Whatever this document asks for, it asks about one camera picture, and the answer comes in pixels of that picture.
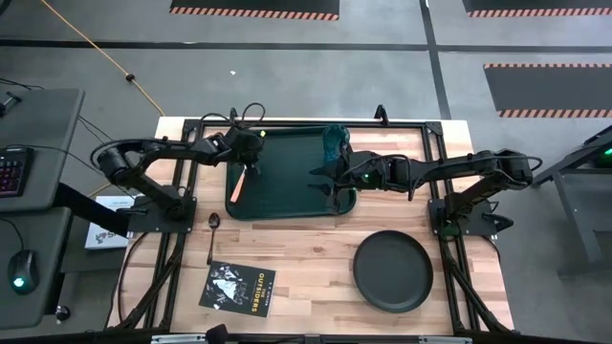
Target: black spoon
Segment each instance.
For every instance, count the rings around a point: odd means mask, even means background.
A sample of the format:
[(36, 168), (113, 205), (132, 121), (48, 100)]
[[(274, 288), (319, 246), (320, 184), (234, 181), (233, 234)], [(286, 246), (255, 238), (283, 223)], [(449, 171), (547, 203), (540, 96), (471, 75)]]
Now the black spoon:
[(219, 214), (210, 214), (210, 217), (208, 217), (208, 225), (210, 226), (210, 230), (212, 230), (212, 234), (210, 235), (210, 249), (208, 250), (207, 265), (210, 265), (210, 263), (212, 263), (212, 245), (214, 244), (214, 232), (217, 231), (217, 228), (220, 224), (221, 218), (219, 217)]

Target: orange and black striped tape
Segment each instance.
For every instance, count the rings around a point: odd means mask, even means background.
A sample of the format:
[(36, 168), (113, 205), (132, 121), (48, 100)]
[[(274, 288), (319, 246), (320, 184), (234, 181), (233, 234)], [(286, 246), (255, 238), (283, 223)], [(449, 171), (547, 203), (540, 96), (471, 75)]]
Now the orange and black striped tape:
[(533, 10), (476, 10), (468, 11), (472, 18), (498, 18), (519, 16), (610, 15), (612, 8), (587, 9), (533, 9)]
[(612, 110), (537, 110), (514, 109), (498, 111), (501, 118), (612, 118)]
[(277, 19), (329, 20), (329, 21), (336, 21), (339, 19), (339, 16), (333, 13), (315, 13), (315, 12), (300, 12), (300, 11), (258, 11), (258, 10), (230, 10), (230, 9), (204, 9), (204, 8), (174, 7), (170, 9), (170, 13), (198, 14), (198, 15), (225, 15), (225, 16), (277, 18)]
[(487, 63), (488, 68), (612, 68), (610, 63)]

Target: black round plate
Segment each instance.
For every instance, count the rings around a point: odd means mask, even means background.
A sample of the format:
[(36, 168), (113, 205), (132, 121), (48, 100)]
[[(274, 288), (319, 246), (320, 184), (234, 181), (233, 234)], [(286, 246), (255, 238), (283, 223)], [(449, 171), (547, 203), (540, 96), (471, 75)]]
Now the black round plate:
[(365, 238), (355, 253), (357, 288), (374, 307), (408, 312), (421, 306), (433, 283), (433, 267), (425, 249), (411, 236), (384, 230)]

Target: black keyboard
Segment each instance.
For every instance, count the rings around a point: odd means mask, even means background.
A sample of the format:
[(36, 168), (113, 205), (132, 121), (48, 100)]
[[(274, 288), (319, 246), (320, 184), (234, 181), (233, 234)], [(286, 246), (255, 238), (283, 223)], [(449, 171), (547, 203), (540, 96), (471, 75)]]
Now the black keyboard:
[(33, 149), (0, 149), (0, 198), (23, 195), (32, 165)]

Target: gray floor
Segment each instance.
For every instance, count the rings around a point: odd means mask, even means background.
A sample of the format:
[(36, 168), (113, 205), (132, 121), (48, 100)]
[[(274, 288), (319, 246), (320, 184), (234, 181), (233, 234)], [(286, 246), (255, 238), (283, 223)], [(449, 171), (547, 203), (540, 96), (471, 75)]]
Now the gray floor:
[[(70, 21), (96, 40), (425, 44), (418, 0), (342, 0), (338, 22), (170, 15), (169, 0), (55, 0)], [(438, 44), (609, 46), (612, 16), (474, 18), (461, 0), (430, 1)], [(0, 38), (78, 40), (36, 0), (13, 1), (0, 18)], [(283, 50), (109, 50), (170, 116), (227, 112), (252, 101), (276, 117), (370, 118), (379, 103), (393, 118), (439, 118), (427, 52)], [(0, 48), (0, 76), (47, 88), (86, 91), (82, 115), (116, 139), (150, 136), (157, 113), (93, 50)], [(609, 119), (511, 119), (495, 114), (483, 63), (606, 62), (611, 54), (440, 54), (450, 113), (466, 119), (474, 149), (509, 147), (540, 156), (545, 166), (612, 124)], [(71, 151), (86, 158), (96, 141), (82, 127)], [(64, 181), (88, 193), (104, 181), (70, 160)], [(516, 328), (524, 333), (611, 342), (612, 276), (559, 280), (557, 269), (579, 259), (557, 192), (506, 192), (498, 212), (516, 225), (500, 235), (502, 269)], [(81, 233), (86, 224), (79, 224)], [(75, 234), (74, 249), (82, 239)], [(74, 316), (45, 319), (33, 330), (0, 337), (101, 329), (114, 269), (73, 273), (62, 302)]]

